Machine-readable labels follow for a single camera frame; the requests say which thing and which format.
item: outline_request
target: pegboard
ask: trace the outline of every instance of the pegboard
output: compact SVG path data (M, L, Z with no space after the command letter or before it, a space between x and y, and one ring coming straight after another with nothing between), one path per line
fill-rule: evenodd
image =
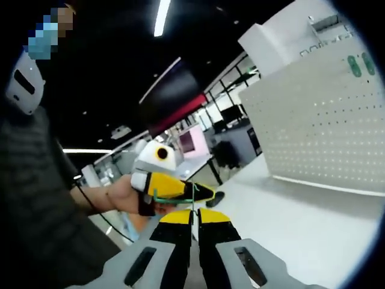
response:
M240 93L273 176L385 196L384 86L363 52L345 39Z

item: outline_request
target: ceiling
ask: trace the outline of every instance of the ceiling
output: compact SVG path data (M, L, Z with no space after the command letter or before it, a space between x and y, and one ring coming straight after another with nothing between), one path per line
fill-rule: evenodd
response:
M51 61L38 62L54 133L64 148L115 148L146 130L138 100L177 57L204 90L242 52L239 37L290 2L171 0L163 36L154 38L159 0L77 0L74 30ZM120 125L132 132L111 139ZM100 155L70 157L82 167Z

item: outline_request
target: black cable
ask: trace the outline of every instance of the black cable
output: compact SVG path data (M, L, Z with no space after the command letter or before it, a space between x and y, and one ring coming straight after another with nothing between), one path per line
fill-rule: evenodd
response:
M124 237L125 239L129 240L131 243L133 243L134 241L132 241L129 237L125 236L125 234L123 234L122 232L120 232L113 224L111 224L111 222L109 220L107 220L107 218L105 216L103 216L103 214L101 212L99 212L99 210L94 206L94 204L91 202L91 200L87 197L87 195L83 192L82 188L80 187L80 185L78 184L78 182L76 182L76 186L78 187L78 189L80 190L80 192L83 194L83 196L85 197L85 199L88 201L88 203L90 203L92 209L97 212L103 219L104 221L107 222L107 224L109 224L119 235L121 235L122 237Z

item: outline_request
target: black ceiling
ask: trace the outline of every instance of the black ceiling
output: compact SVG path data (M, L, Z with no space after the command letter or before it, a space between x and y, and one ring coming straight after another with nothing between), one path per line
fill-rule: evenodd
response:
M171 0L163 36L154 38L159 0L80 1L74 30L38 65L43 105L62 146L87 149L113 149L145 130L138 100L177 57L204 90L242 52L239 37L291 2ZM120 125L132 132L112 140ZM78 166L98 157L72 156Z

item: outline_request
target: desk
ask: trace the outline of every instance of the desk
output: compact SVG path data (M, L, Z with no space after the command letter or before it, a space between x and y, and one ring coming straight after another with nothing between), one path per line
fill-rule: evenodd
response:
M184 161L176 168L175 172L172 173L172 175L183 181L187 181L191 179L197 172L199 172L207 164L209 165L217 182L220 185L223 184L217 170L214 167L214 164L212 163L212 155L210 154L203 155L196 158L184 159Z
M218 190L226 197L214 210L229 216L242 238L281 258L299 281L329 289L339 288L365 256L384 208L382 197L273 179L263 154ZM197 226L193 233L199 237Z

